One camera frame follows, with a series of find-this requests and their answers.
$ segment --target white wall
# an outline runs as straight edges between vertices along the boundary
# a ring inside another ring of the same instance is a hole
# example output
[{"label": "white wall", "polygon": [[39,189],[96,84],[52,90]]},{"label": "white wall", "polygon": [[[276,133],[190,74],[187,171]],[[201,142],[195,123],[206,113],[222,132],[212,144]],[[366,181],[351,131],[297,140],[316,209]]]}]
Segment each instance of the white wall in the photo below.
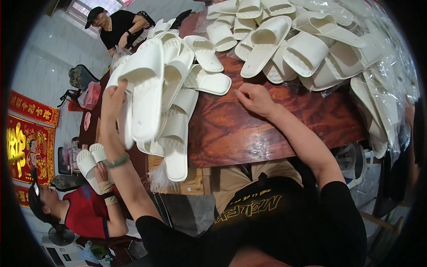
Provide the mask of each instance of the white wall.
[{"label": "white wall", "polygon": [[199,13],[205,9],[204,2],[193,0],[135,0],[126,10],[133,13],[145,11],[157,23],[160,19],[168,21],[182,12],[192,9]]},{"label": "white wall", "polygon": [[[157,22],[161,18],[175,18],[188,9],[199,12],[204,6],[204,2],[192,0],[135,0],[127,10],[134,13],[144,10]],[[74,89],[69,84],[68,77],[68,71],[72,67],[84,64],[95,77],[102,78],[111,64],[111,57],[99,37],[94,38],[94,34],[84,30],[78,23],[61,10],[56,11],[52,18],[43,15],[22,50],[12,81],[12,90],[45,105],[56,107],[61,103],[60,96],[67,89]],[[67,106],[68,102],[62,106],[56,128],[55,175],[58,175],[56,151],[65,142],[70,142],[71,138],[79,135],[82,120],[82,112],[68,112]],[[15,180],[13,183],[30,186]],[[39,221],[29,208],[21,207],[21,210],[41,244],[41,237],[49,231],[50,224]]]}]

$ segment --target red t-shirt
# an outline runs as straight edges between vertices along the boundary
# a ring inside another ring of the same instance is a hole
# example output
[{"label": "red t-shirt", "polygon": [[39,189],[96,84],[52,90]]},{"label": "red t-shirt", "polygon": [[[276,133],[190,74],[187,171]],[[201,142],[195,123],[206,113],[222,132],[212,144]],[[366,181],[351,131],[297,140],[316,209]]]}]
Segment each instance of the red t-shirt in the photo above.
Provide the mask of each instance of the red t-shirt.
[{"label": "red t-shirt", "polygon": [[[112,186],[117,197],[117,188]],[[107,205],[90,185],[82,185],[77,190],[66,194],[63,200],[70,201],[65,225],[74,233],[86,238],[108,239]]]}]

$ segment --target hand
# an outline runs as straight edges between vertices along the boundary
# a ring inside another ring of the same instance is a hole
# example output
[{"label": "hand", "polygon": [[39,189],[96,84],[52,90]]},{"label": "hand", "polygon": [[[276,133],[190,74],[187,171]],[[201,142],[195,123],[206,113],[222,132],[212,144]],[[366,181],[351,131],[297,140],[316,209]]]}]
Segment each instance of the hand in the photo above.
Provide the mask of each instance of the hand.
[{"label": "hand", "polygon": [[119,86],[110,86],[105,89],[102,96],[101,128],[116,130],[116,120],[126,100],[125,89],[127,81],[120,81]]},{"label": "hand", "polygon": [[98,162],[95,166],[95,178],[98,183],[108,181],[108,169],[102,162]]},{"label": "hand", "polygon": [[120,38],[120,40],[119,40],[119,47],[121,49],[125,48],[126,45],[128,44],[128,35],[129,34],[127,32],[125,32],[125,33],[123,33],[122,37]]},{"label": "hand", "polygon": [[262,85],[245,82],[234,92],[245,108],[264,118],[268,119],[275,112],[276,104]]}]

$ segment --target red plastic bag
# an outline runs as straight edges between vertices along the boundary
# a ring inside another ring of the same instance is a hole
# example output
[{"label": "red plastic bag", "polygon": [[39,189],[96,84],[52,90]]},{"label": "red plastic bag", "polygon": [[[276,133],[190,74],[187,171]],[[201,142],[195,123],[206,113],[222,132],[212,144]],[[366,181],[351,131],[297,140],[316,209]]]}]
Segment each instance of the red plastic bag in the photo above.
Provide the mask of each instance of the red plastic bag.
[{"label": "red plastic bag", "polygon": [[93,110],[98,103],[101,93],[101,85],[97,82],[90,82],[88,89],[79,96],[79,104],[84,109]]}]

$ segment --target black t-shirt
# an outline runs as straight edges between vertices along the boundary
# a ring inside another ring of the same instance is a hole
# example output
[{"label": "black t-shirt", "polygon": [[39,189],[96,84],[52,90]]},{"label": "black t-shirt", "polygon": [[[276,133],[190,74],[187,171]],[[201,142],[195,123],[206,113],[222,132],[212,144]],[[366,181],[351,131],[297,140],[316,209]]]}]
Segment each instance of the black t-shirt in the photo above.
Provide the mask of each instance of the black t-shirt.
[{"label": "black t-shirt", "polygon": [[[111,17],[111,31],[108,32],[101,29],[101,40],[105,44],[108,50],[114,48],[115,45],[119,44],[120,38],[123,33],[132,28],[134,25],[133,20],[135,18],[134,13],[126,10],[119,10],[113,13]],[[138,32],[128,36],[128,43],[126,48],[130,48],[132,43],[141,35],[144,29],[139,30]]]},{"label": "black t-shirt", "polygon": [[363,266],[366,260],[365,226],[342,182],[325,185],[316,206],[291,178],[260,180],[238,191],[200,238],[151,216],[140,217],[136,227],[155,266],[226,267],[245,245],[292,267]]}]

